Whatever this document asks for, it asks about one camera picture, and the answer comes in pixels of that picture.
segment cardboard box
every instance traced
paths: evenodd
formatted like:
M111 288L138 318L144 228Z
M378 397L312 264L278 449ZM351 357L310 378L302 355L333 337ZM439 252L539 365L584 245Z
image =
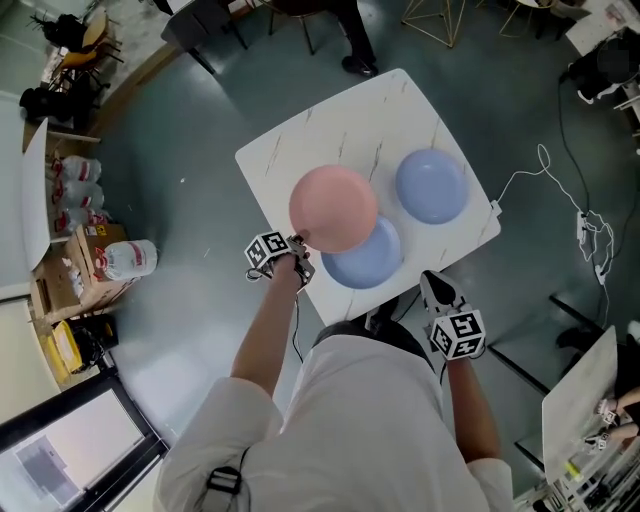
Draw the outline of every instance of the cardboard box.
M53 245L33 272L31 300L36 318L56 323L81 313L107 307L135 281L111 281L97 269L95 260L100 251L114 242L128 240L118 224L79 226L67 243ZM67 267L63 258L71 262ZM69 272L80 271L83 289L78 298Z

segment person's left arm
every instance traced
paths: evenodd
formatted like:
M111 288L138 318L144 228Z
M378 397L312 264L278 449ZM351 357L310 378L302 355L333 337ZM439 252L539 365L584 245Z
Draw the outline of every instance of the person's left arm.
M247 332L231 376L215 382L185 432L167 454L154 498L156 512L191 512L211 472L276 435L282 415L273 403L300 276L283 256Z

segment black strap buckle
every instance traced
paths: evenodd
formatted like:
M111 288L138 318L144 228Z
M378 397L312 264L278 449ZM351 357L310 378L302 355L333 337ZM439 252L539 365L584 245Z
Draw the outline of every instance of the black strap buckle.
M207 481L207 489L222 491L235 496L240 493L241 484L242 475L240 475L240 472L231 466L223 466L211 472Z

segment person in black clothing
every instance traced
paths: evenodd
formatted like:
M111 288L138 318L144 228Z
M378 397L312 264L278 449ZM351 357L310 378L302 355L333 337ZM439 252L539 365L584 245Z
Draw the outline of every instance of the person in black clothing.
M349 73L365 77L378 74L374 66L376 56L364 29L356 0L273 0L276 9L289 16L302 16L317 11L335 14L351 42L352 54L342 59L342 67Z

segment floor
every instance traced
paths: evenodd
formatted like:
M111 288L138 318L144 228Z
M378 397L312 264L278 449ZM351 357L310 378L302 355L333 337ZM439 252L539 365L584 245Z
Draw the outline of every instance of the floor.
M554 42L551 34L540 41L532 34L499 37L504 11L467 6L459 44L450 50L401 27L400 2L367 0L360 7L381 70L403 68L411 75L456 137L489 198L499 195L514 171L539 170L536 145L543 143L552 172L584 203L558 128L557 77L576 56L566 40ZM278 20L272 37L267 23L264 9L241 20L248 51L232 36L211 41L203 52L218 70L215 79L188 55L179 58L139 94L97 153L106 207L132 237L149 238L160 249L156 272L123 299L121 345L114 355L131 394L169 442L184 429L213 380L228 373L265 291L262 283L244 279L242 251L268 225L235 152L361 81L340 68L348 44L328 15L309 24L318 45L314 57L295 22ZM619 237L633 200L638 157L627 121L611 110L612 101L589 107L572 85L562 89L567 138L589 185L591 207ZM572 355L554 348L555 336L574 324L547 296L558 294L595 317L599 289L576 247L575 210L551 180L519 177L501 204L502 234L447 274L482 311L488 342L500 344L504 353L553 386ZM619 331L637 313L639 234L634 218L607 280L608 320ZM403 295L400 308L414 294ZM420 309L415 305L403 324L424 341ZM303 353L321 327L303 296ZM435 354L434 362L436 368L441 365ZM539 474L513 443L524 439L533 450L539 445L542 396L489 353L474 366L497 417L514 490L520 493ZM289 350L276 392L280 407L288 403L298 368Z

